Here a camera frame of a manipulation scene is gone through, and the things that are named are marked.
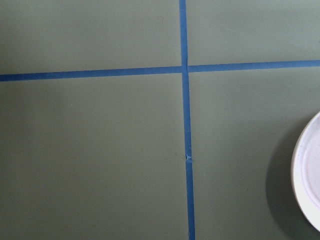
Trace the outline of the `pink plate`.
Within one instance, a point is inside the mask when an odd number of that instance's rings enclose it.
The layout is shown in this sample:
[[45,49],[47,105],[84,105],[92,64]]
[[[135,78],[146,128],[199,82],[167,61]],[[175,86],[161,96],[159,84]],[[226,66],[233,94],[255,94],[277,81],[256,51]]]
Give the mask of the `pink plate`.
[[291,160],[291,185],[298,206],[320,230],[320,114],[317,113],[301,132]]

